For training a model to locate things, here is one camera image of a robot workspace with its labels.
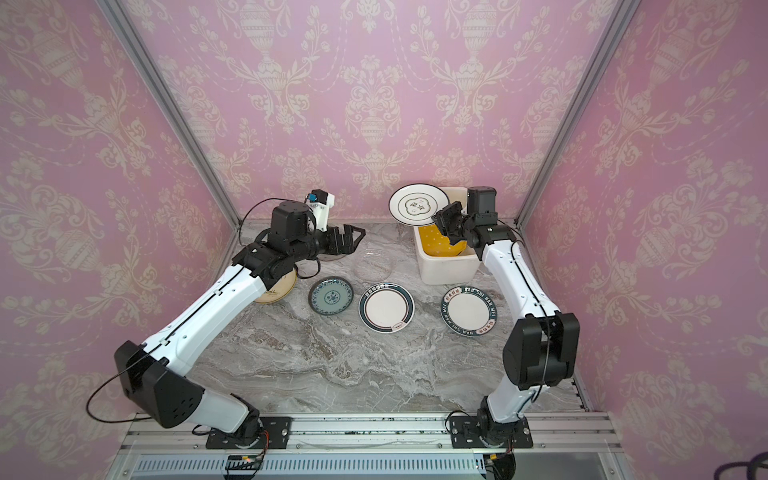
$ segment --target yellow plate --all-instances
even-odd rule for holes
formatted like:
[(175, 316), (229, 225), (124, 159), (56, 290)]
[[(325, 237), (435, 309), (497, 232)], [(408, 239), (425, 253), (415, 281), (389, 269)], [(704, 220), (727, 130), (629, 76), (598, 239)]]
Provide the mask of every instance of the yellow plate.
[(291, 270), (290, 273), (286, 273), (283, 278), (277, 280), (271, 290), (267, 290), (257, 298), (256, 303), (274, 303), (288, 295), (288, 292), (293, 290), (294, 285), (296, 285), (296, 271)]
[(419, 227), (419, 237), (422, 239), (424, 253), (431, 257), (455, 257), (467, 247), (466, 242), (458, 242), (451, 245), (448, 237), (440, 234), (436, 225)]

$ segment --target gray marble surface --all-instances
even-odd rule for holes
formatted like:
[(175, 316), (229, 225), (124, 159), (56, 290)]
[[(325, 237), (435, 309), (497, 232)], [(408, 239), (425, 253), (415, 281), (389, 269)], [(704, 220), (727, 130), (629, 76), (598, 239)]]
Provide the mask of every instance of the gray marble surface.
[[(411, 227), (360, 223), (367, 236), (358, 251), (322, 262), (322, 272), (298, 280), (281, 301), (252, 303), (210, 344), (188, 376), (220, 392), (234, 392), (263, 412), (475, 411), (502, 378), (502, 348), (511, 332), (507, 305), (483, 266), (471, 285), (496, 302), (499, 321), (487, 334), (454, 333), (439, 313), (450, 286), (425, 285), (419, 277)], [(251, 225), (243, 238), (261, 230)], [(356, 256), (382, 249), (395, 259), (387, 279), (408, 289), (415, 315), (403, 330), (384, 334), (359, 318), (359, 296), (370, 286), (353, 273)], [(315, 264), (302, 262), (311, 274)], [(310, 287), (326, 276), (343, 276), (354, 288), (353, 304), (337, 316), (310, 309)], [(532, 411), (581, 409), (571, 380), (542, 393)]]

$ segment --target robotic arm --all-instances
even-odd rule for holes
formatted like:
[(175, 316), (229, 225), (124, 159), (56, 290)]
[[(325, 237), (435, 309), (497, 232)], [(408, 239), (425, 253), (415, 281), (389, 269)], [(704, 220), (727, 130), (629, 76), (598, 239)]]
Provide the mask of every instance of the robotic arm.
[(321, 253), (355, 251), (364, 229), (344, 225), (340, 233), (338, 227), (327, 227), (333, 195), (313, 190), (307, 200), (308, 204), (282, 202), (272, 212), (270, 228), (232, 259), (206, 293), (141, 345), (127, 341), (115, 352), (124, 394), (164, 428), (199, 423), (227, 433), (243, 448), (259, 438), (263, 426), (258, 409), (235, 395), (206, 390), (185, 376), (216, 335), (296, 262), (315, 260)]
[(469, 188), (467, 214), (454, 202), (432, 217), (451, 244), (466, 240), (475, 249), (515, 320), (502, 354), (506, 375), (478, 409), (480, 436), (488, 445), (504, 443), (542, 391), (573, 376), (579, 335), (576, 316), (562, 313), (547, 298), (523, 260), (514, 232), (498, 224), (495, 198), (491, 187)]

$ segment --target white plastic bin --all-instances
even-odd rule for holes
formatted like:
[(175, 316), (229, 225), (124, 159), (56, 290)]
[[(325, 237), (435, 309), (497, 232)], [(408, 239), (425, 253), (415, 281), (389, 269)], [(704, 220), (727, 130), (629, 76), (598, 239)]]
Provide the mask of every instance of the white plastic bin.
[[(448, 195), (449, 202), (460, 201), (466, 207), (467, 189), (465, 187), (440, 187)], [(465, 249), (456, 257), (432, 257), (424, 253), (419, 228), (413, 227), (416, 243), (416, 261), (422, 282), (427, 285), (447, 285), (449, 283), (467, 283), (477, 273), (480, 260), (471, 248)]]

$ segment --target pink wall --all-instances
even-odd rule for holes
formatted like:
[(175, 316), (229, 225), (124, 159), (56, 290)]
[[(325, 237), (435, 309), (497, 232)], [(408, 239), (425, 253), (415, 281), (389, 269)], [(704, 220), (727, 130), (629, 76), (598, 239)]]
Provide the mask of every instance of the pink wall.
[[(231, 230), (92, 0), (0, 2), (0, 47), (0, 476), (96, 480), (123, 427), (86, 398)], [(135, 412), (117, 384), (93, 407)]]
[(767, 16), (642, 2), (529, 226), (639, 479), (768, 449)]
[(516, 215), (614, 3), (124, 0), (241, 214), (325, 187), (345, 218), (423, 181)]

